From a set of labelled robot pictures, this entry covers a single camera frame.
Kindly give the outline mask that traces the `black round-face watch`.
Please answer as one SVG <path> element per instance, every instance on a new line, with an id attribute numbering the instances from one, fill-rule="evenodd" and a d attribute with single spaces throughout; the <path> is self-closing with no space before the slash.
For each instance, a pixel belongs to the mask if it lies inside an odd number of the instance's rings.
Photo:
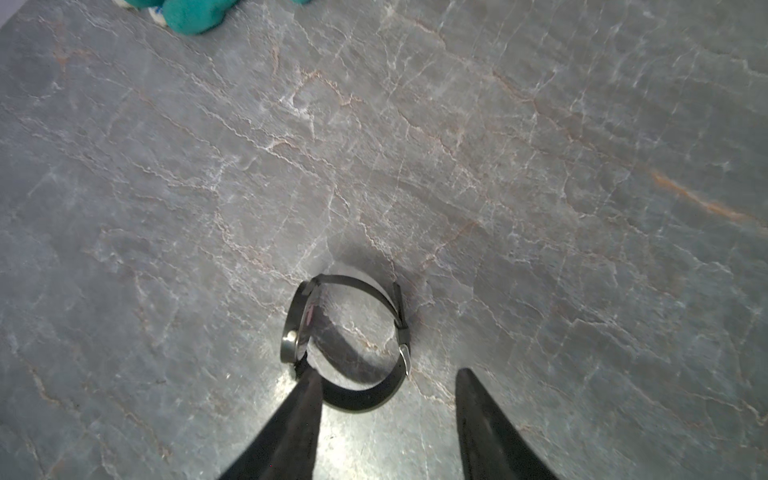
<path id="1" fill-rule="evenodd" d="M 404 315 L 400 285 L 394 283 L 393 293 L 388 294 L 377 284 L 343 274 L 318 274 L 301 282 L 291 300 L 280 340 L 280 361 L 292 368 L 298 380 L 314 371 L 308 361 L 307 344 L 317 309 L 316 301 L 324 285 L 340 285 L 359 290 L 384 305 L 393 316 L 399 358 L 381 382 L 364 390 L 351 390 L 326 378 L 321 379 L 323 401 L 327 405 L 351 413 L 375 410 L 387 403 L 411 375 L 411 333 Z"/>

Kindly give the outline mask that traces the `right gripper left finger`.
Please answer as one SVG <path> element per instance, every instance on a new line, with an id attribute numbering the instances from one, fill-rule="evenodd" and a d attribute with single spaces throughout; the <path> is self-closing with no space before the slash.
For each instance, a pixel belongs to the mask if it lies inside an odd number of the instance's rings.
<path id="1" fill-rule="evenodd" d="M 243 451 L 223 479 L 311 479 L 323 407 L 322 380 L 308 373 Z"/>

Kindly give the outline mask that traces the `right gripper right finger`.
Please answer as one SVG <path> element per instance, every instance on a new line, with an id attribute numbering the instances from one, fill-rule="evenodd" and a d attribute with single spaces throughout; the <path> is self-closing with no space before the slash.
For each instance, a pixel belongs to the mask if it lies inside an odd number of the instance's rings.
<path id="1" fill-rule="evenodd" d="M 469 368 L 457 372 L 457 432 L 467 479 L 554 479 Z"/>

